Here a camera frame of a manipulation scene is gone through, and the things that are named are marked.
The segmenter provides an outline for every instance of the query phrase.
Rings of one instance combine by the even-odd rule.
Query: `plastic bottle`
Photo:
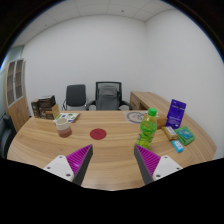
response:
[[[148,114],[144,116],[140,124],[141,132],[138,134],[136,145],[149,149],[153,136],[157,130],[157,110],[149,108]]]

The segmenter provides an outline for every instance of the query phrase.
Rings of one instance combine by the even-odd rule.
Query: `ceiling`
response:
[[[18,36],[12,47],[25,45],[42,31],[66,20],[93,15],[115,15],[147,21],[152,16],[174,9],[160,0],[66,0],[38,16]]]

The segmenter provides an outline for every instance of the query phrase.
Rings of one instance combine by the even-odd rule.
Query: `black office chair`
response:
[[[86,106],[86,86],[84,84],[67,86],[66,99],[62,105],[62,110],[67,110],[67,106]]]
[[[96,82],[95,100],[86,104],[86,110],[89,110],[91,105],[95,105],[96,110],[120,110],[122,105],[132,110],[132,106],[122,100],[121,82]]]
[[[9,146],[16,135],[12,118],[4,115],[0,121],[0,158],[7,159]]]

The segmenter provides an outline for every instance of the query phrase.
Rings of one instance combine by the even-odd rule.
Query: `red circle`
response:
[[[103,130],[103,129],[100,129],[100,128],[93,129],[93,130],[90,132],[90,136],[91,136],[93,139],[96,139],[96,140],[103,139],[103,138],[106,137],[106,135],[107,135],[106,131]]]

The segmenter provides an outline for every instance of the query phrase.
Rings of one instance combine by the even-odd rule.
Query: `box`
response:
[[[176,134],[176,132],[173,130],[171,126],[162,127],[162,129],[164,133],[166,134],[167,138],[169,139],[169,141],[178,139],[178,135]]]
[[[58,104],[53,107],[39,107],[39,110],[42,119],[54,120],[60,114]]]
[[[40,97],[38,100],[39,100],[38,101],[39,107],[41,108],[44,108],[44,107],[51,108],[56,104],[54,95],[43,96],[43,97]]]
[[[36,118],[40,118],[40,111],[39,111],[39,103],[38,103],[38,99],[35,99],[31,102],[31,107],[33,110],[33,115]]]
[[[167,122],[167,117],[165,115],[157,114],[156,119],[157,119],[157,129],[161,129],[162,127],[165,127]]]

